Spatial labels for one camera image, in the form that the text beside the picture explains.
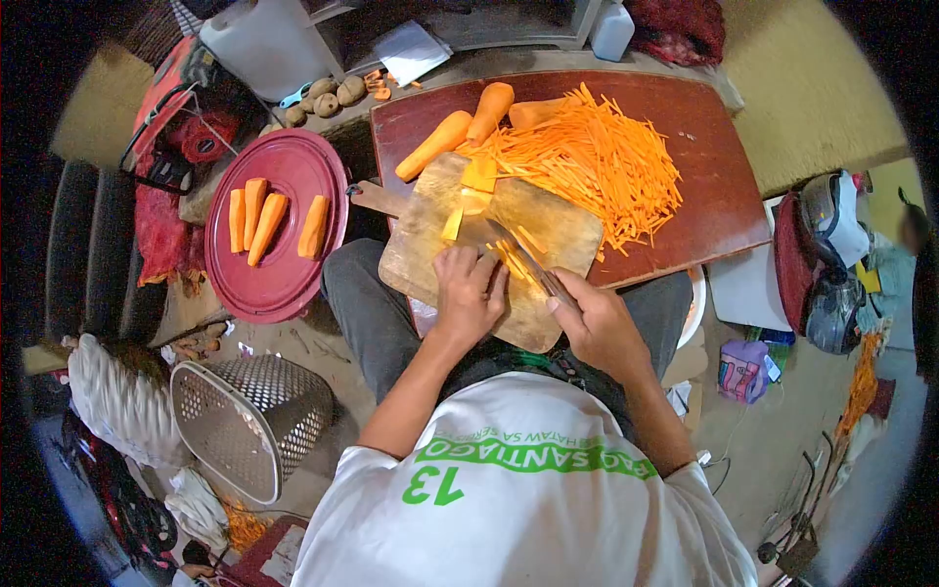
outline wooden table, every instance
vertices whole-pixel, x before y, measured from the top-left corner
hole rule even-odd
[[[394,167],[452,111],[474,112],[480,93],[492,82],[511,85],[516,101],[559,98],[584,82],[598,100],[600,94],[615,98],[625,115],[648,118],[669,137],[666,148],[684,180],[678,184],[684,203],[655,234],[654,248],[627,243],[629,257],[607,248],[604,263],[593,263],[587,276],[595,286],[646,281],[770,241],[756,180],[720,97],[704,83],[647,73],[519,73],[447,85],[376,106],[372,136],[383,186],[410,194],[414,181],[401,181]]]

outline plastic bottle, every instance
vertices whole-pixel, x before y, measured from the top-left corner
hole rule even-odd
[[[202,25],[199,38],[219,62],[268,101],[330,75],[299,0],[240,0]]]
[[[597,15],[590,33],[593,55],[606,61],[619,61],[634,33],[636,25],[623,5],[619,2],[607,5]]]

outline white t-shirt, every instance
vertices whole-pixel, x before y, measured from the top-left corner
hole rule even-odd
[[[506,373],[403,461],[352,446],[292,585],[756,585],[698,463],[661,479],[592,395]]]

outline hand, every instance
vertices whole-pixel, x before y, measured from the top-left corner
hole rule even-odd
[[[437,324],[434,330],[463,354],[492,330],[505,312],[509,270],[492,254],[477,258],[475,247],[450,247],[434,257]]]
[[[627,390],[649,384],[657,386],[658,376],[652,368],[649,348],[623,299],[608,289],[591,286],[569,270],[555,268],[552,272],[583,311],[581,316],[557,298],[547,300],[547,309],[567,333],[574,356],[605,371]]]
[[[212,567],[205,566],[204,564],[192,564],[186,563],[179,568],[180,571],[186,573],[186,576],[190,579],[195,579],[196,577],[214,577],[215,571],[212,570]]]

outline person's left hand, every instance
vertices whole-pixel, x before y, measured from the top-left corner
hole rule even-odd
[[[450,247],[434,257],[439,287],[434,329],[469,352],[505,312],[509,270],[492,253],[479,257],[475,247]]]

